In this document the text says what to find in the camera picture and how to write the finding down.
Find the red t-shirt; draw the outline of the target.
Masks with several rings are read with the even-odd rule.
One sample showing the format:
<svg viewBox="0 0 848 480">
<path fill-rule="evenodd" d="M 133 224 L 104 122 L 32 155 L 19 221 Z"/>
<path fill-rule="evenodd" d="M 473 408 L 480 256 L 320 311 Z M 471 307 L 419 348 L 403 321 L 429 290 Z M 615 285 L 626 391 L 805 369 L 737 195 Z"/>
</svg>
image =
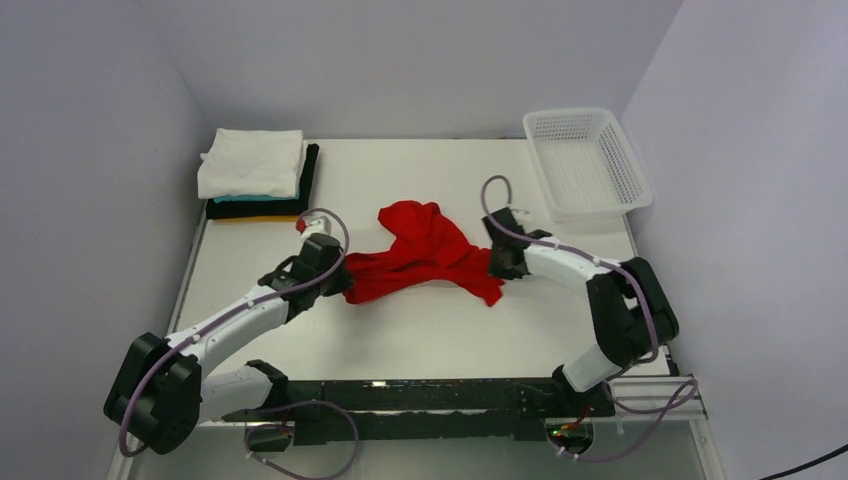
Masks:
<svg viewBox="0 0 848 480">
<path fill-rule="evenodd" d="M 395 236 L 389 249 L 351 253 L 346 268 L 353 286 L 347 303 L 375 301 L 431 281 L 447 281 L 495 305 L 504 281 L 489 274 L 491 250 L 472 244 L 434 202 L 401 200 L 382 208 L 377 220 Z"/>
</svg>

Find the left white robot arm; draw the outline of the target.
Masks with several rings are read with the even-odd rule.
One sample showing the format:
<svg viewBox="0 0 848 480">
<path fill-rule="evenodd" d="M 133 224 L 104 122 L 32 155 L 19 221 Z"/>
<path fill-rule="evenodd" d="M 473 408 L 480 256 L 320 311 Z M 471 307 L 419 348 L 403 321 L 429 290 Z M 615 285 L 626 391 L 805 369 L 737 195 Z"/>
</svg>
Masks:
<svg viewBox="0 0 848 480">
<path fill-rule="evenodd" d="M 279 417 L 292 402 L 282 371 L 262 360 L 224 373 L 215 370 L 253 340 L 312 308 L 318 298 L 350 288 L 353 281 L 344 266 L 348 245 L 327 233 L 308 234 L 298 254 L 217 314 L 166 337 L 137 337 L 104 404 L 105 415 L 119 427 L 121 454 L 169 453 L 197 425 L 215 417 L 247 411 L 264 420 Z"/>
</svg>

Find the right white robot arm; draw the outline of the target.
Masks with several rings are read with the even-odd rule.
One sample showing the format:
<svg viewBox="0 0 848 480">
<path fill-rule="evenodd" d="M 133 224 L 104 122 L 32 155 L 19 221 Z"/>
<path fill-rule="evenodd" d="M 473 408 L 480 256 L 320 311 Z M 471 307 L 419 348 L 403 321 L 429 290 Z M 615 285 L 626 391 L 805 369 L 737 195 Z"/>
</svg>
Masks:
<svg viewBox="0 0 848 480">
<path fill-rule="evenodd" d="M 492 241 L 492 276 L 541 277 L 588 303 L 593 338 L 575 359 L 559 367 L 563 380 L 550 391 L 560 413 L 578 413 L 588 404 L 590 390 L 654 357 L 679 334 L 676 315 L 647 260 L 605 259 L 564 245 L 544 230 L 527 232 L 508 208 L 485 215 L 482 222 Z"/>
</svg>

